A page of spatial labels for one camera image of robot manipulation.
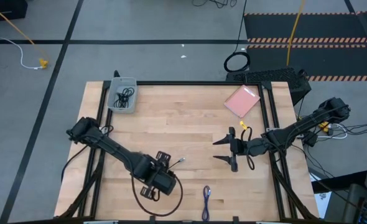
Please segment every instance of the wooden table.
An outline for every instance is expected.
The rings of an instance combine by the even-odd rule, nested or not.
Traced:
[[[86,84],[78,118],[96,117],[102,82]],[[272,182],[268,154],[253,158],[256,169],[250,170],[246,158],[238,157],[239,172],[230,171],[230,166],[213,156],[230,155],[229,145],[213,146],[234,126],[240,133],[239,118],[225,108],[224,101],[239,86],[139,86],[136,112],[113,114],[109,135],[131,151],[141,151],[153,157],[157,151],[169,153],[175,162],[185,157],[185,162],[173,170],[183,184],[183,201],[172,215],[158,220],[201,220],[203,188],[209,185],[210,220],[232,221],[239,216],[241,221],[278,221],[276,195]],[[250,87],[257,93],[257,87]],[[287,83],[272,83],[277,114],[281,127],[295,122]],[[267,92],[264,91],[269,123],[272,116]],[[244,123],[254,130],[253,138],[264,132],[260,102],[244,117]],[[296,146],[302,147],[296,140]],[[69,157],[83,146],[72,144]],[[77,157],[65,171],[55,215],[63,213],[83,187],[89,150]],[[294,147],[287,150],[287,163],[292,187],[305,206],[316,216],[318,211],[312,191],[304,154]],[[97,220],[148,220],[132,194],[129,172],[123,163],[106,154],[101,183]],[[142,184],[136,181],[137,192]],[[139,197],[144,206],[156,213],[167,213],[177,204],[179,186],[169,197],[161,195],[158,202]],[[282,189],[286,216],[290,217],[287,195]],[[89,193],[87,207],[91,202]]]

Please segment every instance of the yellow object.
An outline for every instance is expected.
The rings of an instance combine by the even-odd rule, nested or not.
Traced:
[[[329,127],[329,125],[328,125],[328,122],[327,121],[323,122],[322,124],[319,124],[319,127],[320,128],[323,128],[323,131],[326,132],[326,133],[328,133],[328,127]]]
[[[243,121],[240,121],[240,126],[241,126],[244,130],[247,130],[247,125],[245,125]]]
[[[48,65],[48,61],[49,61],[49,57],[48,55],[40,48],[38,47],[32,40],[30,40],[30,38],[28,36],[25,35],[25,33],[23,33],[19,28],[17,28],[11,21],[9,21],[9,19],[7,17],[5,17],[1,12],[0,12],[0,16],[5,19],[5,21],[7,21],[9,23],[9,25],[11,25],[13,28],[15,28],[16,31],[18,31],[20,34],[22,34],[24,36],[24,38],[26,38],[37,50],[40,51],[40,53],[45,57],[46,60],[44,59],[40,59],[40,64],[42,68],[46,68]]]
[[[293,41],[293,36],[294,36],[294,33],[295,33],[295,28],[297,28],[298,20],[300,19],[300,15],[301,15],[301,12],[302,12],[302,10],[304,8],[304,5],[305,5],[305,0],[302,0],[301,1],[301,6],[300,6],[300,10],[298,11],[297,18],[295,19],[294,27],[293,27],[293,30],[291,31],[291,36],[290,36],[290,39],[289,39],[289,48],[287,49],[286,66],[289,66],[291,43]]]
[[[48,61],[40,58],[40,65],[41,65],[42,68],[47,68]]]

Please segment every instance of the floor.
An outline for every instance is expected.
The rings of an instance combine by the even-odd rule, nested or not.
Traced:
[[[137,45],[71,44],[66,49],[59,73],[55,75],[57,58],[78,2],[28,0],[26,18],[14,21],[32,39],[61,40],[60,44],[39,46],[51,58],[48,69],[22,68],[18,49],[13,45],[0,44],[0,216],[26,147],[28,143],[34,145],[25,175],[17,177],[22,179],[22,183],[7,218],[9,222],[53,217],[60,172],[70,148],[65,130],[76,121],[85,82],[108,80],[114,70],[138,80],[224,80],[223,61],[235,48],[233,44],[182,45],[179,42],[159,44],[158,41]],[[194,7],[190,2],[84,0],[71,39],[237,38],[243,1],[238,1],[233,8],[223,9],[217,9],[210,2],[203,7]],[[356,11],[367,11],[367,1],[351,2]],[[246,12],[296,12],[299,5],[300,0],[248,0]],[[308,0],[304,12],[348,12],[348,9],[341,0]],[[0,36],[23,39],[5,22],[0,22]],[[24,44],[22,48],[24,63],[37,65],[39,52],[31,45]],[[237,59],[231,66],[238,67],[242,63]],[[41,107],[43,99],[46,101],[47,87],[53,82],[55,85],[49,103]],[[310,84],[312,91],[305,97],[301,114],[311,113],[319,103],[335,96],[341,97],[352,108],[345,124],[367,123],[367,82]],[[45,112],[43,119],[37,117],[39,111]],[[30,135],[35,137],[32,134],[34,127],[39,128],[37,139],[29,141]],[[320,142],[310,148],[310,152],[333,175],[365,170],[367,134]]]

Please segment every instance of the orange cable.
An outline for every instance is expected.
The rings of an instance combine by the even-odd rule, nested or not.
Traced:
[[[28,36],[25,35],[25,33],[23,33],[19,28],[17,28],[7,17],[5,17],[1,12],[0,12],[0,16],[5,19],[5,21],[7,21],[9,23],[9,25],[11,25],[13,28],[15,28],[16,31],[18,31],[20,34],[22,34],[37,50],[40,51],[40,53],[45,57],[45,59],[47,61],[49,61],[49,57],[48,55],[40,48],[38,47],[32,40],[30,40],[30,38]]]
[[[304,8],[304,5],[305,5],[305,0],[301,0],[300,10],[298,11],[297,18],[295,19],[294,27],[293,27],[293,30],[291,31],[291,36],[290,36],[290,39],[289,39],[289,48],[287,50],[286,66],[289,66],[291,43],[293,41],[293,36],[294,36],[294,33],[295,33],[295,28],[297,28],[298,20],[300,19],[300,15],[301,15],[301,12],[302,12],[302,10]]]

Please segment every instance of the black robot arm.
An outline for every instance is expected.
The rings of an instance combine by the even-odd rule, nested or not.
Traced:
[[[268,131],[262,134],[261,137],[266,138],[273,144],[269,146],[269,149],[277,150],[276,148],[278,147],[280,150],[284,151],[293,143],[296,136],[306,133],[309,129],[318,126],[324,121],[329,123],[340,123],[346,120],[349,115],[350,109],[348,105],[344,104],[340,98],[331,98],[319,105],[319,108],[311,115],[302,118],[284,129]]]
[[[235,138],[235,129],[229,127],[229,134],[220,141],[213,144],[230,144],[231,157],[214,156],[222,159],[231,165],[233,172],[238,171],[236,156],[258,156],[265,152],[285,151],[294,141],[295,137],[306,133],[309,129],[318,126],[324,121],[329,123],[340,123],[350,115],[348,105],[340,98],[326,100],[311,115],[302,118],[300,121],[283,129],[274,129],[250,141],[243,141]]]
[[[166,195],[170,195],[174,189],[176,179],[175,174],[169,170],[170,155],[159,151],[154,159],[147,154],[131,152],[105,136],[93,118],[81,118],[72,129],[67,130],[67,134],[75,143],[100,148],[120,160],[134,178],[147,185],[141,190],[145,198],[154,199],[154,189]]]

